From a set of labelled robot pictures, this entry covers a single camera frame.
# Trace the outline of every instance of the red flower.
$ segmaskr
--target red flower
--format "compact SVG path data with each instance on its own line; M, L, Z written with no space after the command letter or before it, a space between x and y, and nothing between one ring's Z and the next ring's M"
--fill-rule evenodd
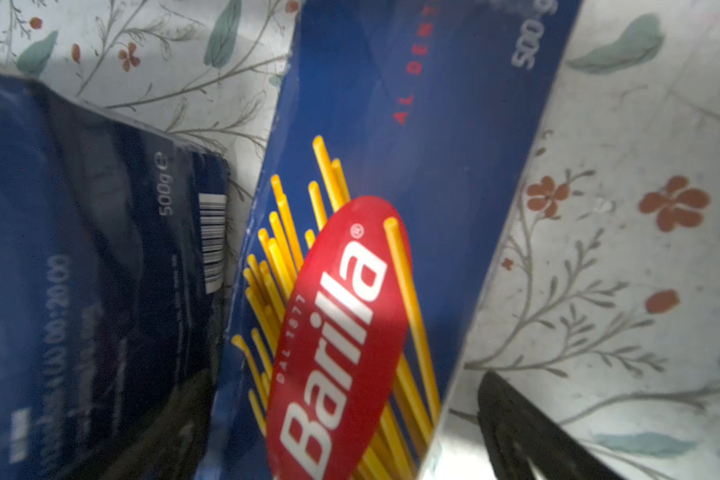
M130 70L131 65L135 67L141 65L141 59L134 55L135 51L136 44L131 42L128 44L128 52L126 52L125 50L120 50L117 53L117 57L123 61L123 70L125 70L126 72Z
M528 194L528 208L534 212L544 210L544 216L551 218L557 213L557 202L563 201L570 195L568 184L555 188L552 177L541 178L541 182L533 184L525 192Z
M658 210L656 225L662 232L671 232L675 225L688 228L699 226L704 221L704 216L697 210L710 204L710 196L704 190L686 188L687 186L688 179L676 175L666 182L662 190L646 194L638 209L644 214L652 214Z
M677 292L674 290L664 290L663 292L654 293L648 297L648 300L646 300L646 312L669 312L678 303L680 303L680 298L677 296Z
M76 43L72 44L72 60L74 60L75 63L80 62L80 46Z

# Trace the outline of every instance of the floral tablecloth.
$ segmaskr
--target floral tablecloth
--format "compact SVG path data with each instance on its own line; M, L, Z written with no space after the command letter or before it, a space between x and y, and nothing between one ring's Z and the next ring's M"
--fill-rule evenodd
M300 8L296 0L0 0L0 62L223 153L234 265Z
M487 370L624 478L720 479L720 0L582 7L423 478L493 478Z

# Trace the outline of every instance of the blue pasta box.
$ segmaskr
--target blue pasta box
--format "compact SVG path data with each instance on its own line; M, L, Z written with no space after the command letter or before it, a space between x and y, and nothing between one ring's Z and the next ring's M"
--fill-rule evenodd
M415 478L579 6L303 5L198 478Z
M194 474L227 174L0 69L0 480Z

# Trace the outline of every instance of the barilla logo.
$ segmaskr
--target barilla logo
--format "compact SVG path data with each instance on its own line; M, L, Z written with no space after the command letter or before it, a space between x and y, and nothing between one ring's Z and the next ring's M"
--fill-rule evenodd
M390 396L408 322L377 197L327 222L298 274L278 341L267 413L275 478L346 480Z

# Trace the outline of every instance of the spaghetti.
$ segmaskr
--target spaghetti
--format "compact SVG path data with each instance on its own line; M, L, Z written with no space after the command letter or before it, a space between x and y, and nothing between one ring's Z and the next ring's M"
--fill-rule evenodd
M312 147L328 193L328 199L335 213L351 199L341 161L339 159L330 161L325 141L320 136L317 136L312 142ZM266 436L265 412L272 381L272 358L277 352L277 341L286 313L286 305L293 292L296 276L304 264L296 225L293 222L280 177L274 175L270 182L278 211L273 211L269 215L272 236L263 228L258 232L259 242L264 250L266 260L257 263L256 257L250 254L247 257L248 268L243 271L243 276L249 284L246 289L246 298L259 321L259 326L272 354L270 356L267 352L259 329L253 328L251 338L263 372L259 373L259 367L244 339L240 335L232 338L232 344L245 356L253 376L261 404L259 405L259 400L253 390L248 391L248 399L259 429L264 436ZM317 228L318 231L321 231L328 221L328 216L318 183L311 182L308 192ZM384 232L392 254L394 272L414 340L416 360L424 386L426 402L418 390L408 360L405 356L401 356L392 388L394 401L388 402L384 407L379 428L352 478L357 480L412 480L416 476L418 466L414 462L409 443L413 446L416 457L421 461L432 439L433 425L438 420L440 396L424 330L422 312L413 284L411 265L397 219L387 218L384 221ZM316 241L315 231L307 230L304 238L308 249L311 249ZM402 418L404 430L398 424L395 412L398 412Z

